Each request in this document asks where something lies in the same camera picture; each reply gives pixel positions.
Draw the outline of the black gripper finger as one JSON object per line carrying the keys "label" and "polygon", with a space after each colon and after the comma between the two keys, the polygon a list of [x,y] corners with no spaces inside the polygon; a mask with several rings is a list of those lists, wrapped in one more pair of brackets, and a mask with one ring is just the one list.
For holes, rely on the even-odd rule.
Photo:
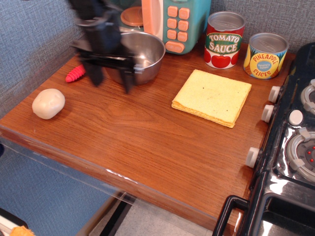
{"label": "black gripper finger", "polygon": [[125,93],[128,94],[135,84],[135,75],[132,71],[119,70],[122,85],[125,88]]}
{"label": "black gripper finger", "polygon": [[104,80],[101,64],[97,60],[84,60],[82,64],[93,85],[100,86]]}

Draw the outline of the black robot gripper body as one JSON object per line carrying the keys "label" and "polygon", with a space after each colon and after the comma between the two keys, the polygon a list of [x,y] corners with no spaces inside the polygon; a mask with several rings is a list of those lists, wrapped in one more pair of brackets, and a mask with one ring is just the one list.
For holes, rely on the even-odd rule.
{"label": "black robot gripper body", "polygon": [[101,74],[104,67],[116,69],[123,74],[134,74],[140,69],[135,53],[123,45],[123,35],[116,17],[93,17],[75,19],[83,31],[84,38],[74,41],[72,46],[88,74]]}

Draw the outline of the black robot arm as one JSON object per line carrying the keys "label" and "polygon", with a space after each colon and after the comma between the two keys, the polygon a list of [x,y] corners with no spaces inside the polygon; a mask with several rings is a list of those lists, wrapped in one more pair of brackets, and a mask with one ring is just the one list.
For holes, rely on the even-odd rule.
{"label": "black robot arm", "polygon": [[76,12],[75,23],[84,38],[73,43],[87,75],[99,86],[104,67],[116,69],[120,74],[125,92],[136,84],[136,61],[134,52],[122,44],[119,29],[119,12],[105,0],[70,0]]}

